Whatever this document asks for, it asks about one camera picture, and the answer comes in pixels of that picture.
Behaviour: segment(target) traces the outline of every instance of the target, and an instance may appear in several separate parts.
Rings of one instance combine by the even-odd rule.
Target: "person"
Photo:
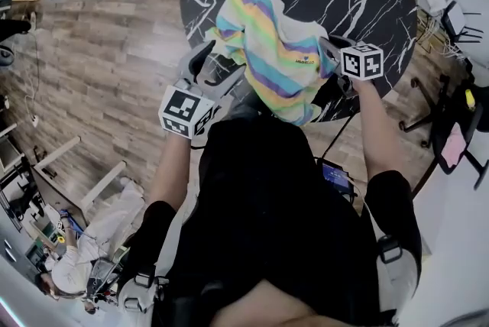
[[[125,177],[121,178],[121,184],[124,189],[120,197],[96,214],[78,241],[70,220],[61,219],[66,253],[50,272],[35,277],[34,282],[41,292],[54,299],[79,298],[86,294],[92,262],[113,254],[144,205],[142,187]]]
[[[419,229],[396,132],[374,85],[353,83],[368,173],[365,201],[420,271]],[[237,108],[209,130],[199,197],[181,229],[152,326],[390,322],[392,315],[379,308],[368,211],[359,216],[324,179],[300,128],[248,110]],[[119,287],[157,261],[186,197],[189,162],[190,141],[168,134]]]

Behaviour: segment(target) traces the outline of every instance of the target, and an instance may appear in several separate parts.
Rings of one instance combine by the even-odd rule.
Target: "wooden floor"
[[[178,60],[189,49],[179,0],[40,0],[34,8],[37,30],[14,38],[15,64],[0,74],[0,93],[11,103],[8,123],[19,123],[14,138],[32,163],[34,145],[51,152],[76,135],[82,138],[51,166],[72,199],[81,199],[120,160],[127,163],[123,174],[148,190],[165,142],[157,110],[165,87],[174,81]],[[441,45],[432,42],[440,51]],[[27,98],[40,118],[34,128],[24,97],[37,88],[37,57],[35,105]],[[459,65],[417,44],[407,71],[385,98],[394,127],[399,120],[409,123],[428,111],[419,90],[411,89],[411,78],[418,76],[435,98],[441,73],[449,74],[454,83],[464,76]],[[322,154],[344,122],[303,128],[315,155]],[[432,151],[419,146],[428,130],[400,133],[404,174],[412,186],[433,159]],[[344,166],[364,192],[359,115],[327,158]],[[198,162],[199,152],[193,151],[194,189]],[[104,196],[116,189],[112,185]]]

